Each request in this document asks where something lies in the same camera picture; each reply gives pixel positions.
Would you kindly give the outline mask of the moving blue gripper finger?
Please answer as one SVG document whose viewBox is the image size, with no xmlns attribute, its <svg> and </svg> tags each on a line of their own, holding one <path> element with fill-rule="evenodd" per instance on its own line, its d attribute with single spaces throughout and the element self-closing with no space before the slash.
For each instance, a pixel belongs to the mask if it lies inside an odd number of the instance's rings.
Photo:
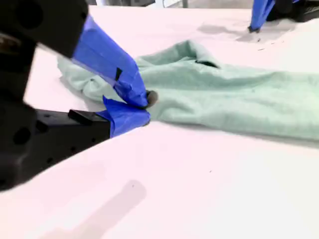
<svg viewBox="0 0 319 239">
<path fill-rule="evenodd" d="M 252 6 L 252 16 L 251 22 L 249 25 L 249 32 L 256 32 L 259 31 L 263 22 L 264 22 L 264 10 L 266 7 L 265 0 L 254 0 Z"/>
<path fill-rule="evenodd" d="M 0 3 L 0 89 L 22 101 L 37 45 L 92 72 L 131 106 L 157 100 L 135 60 L 89 14 L 84 0 L 3 0 Z"/>
</svg>

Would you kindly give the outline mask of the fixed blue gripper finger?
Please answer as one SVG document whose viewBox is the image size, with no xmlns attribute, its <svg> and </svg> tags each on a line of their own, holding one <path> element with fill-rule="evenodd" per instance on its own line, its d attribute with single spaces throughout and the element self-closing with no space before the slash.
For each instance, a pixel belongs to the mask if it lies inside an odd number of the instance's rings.
<svg viewBox="0 0 319 239">
<path fill-rule="evenodd" d="M 107 98 L 103 103 L 105 110 L 100 112 L 38 110 L 34 163 L 53 165 L 150 122 L 146 110 Z"/>
<path fill-rule="evenodd" d="M 259 16 L 259 28 L 263 26 L 266 19 L 272 10 L 275 1 L 274 0 L 260 0 L 260 16 Z"/>
</svg>

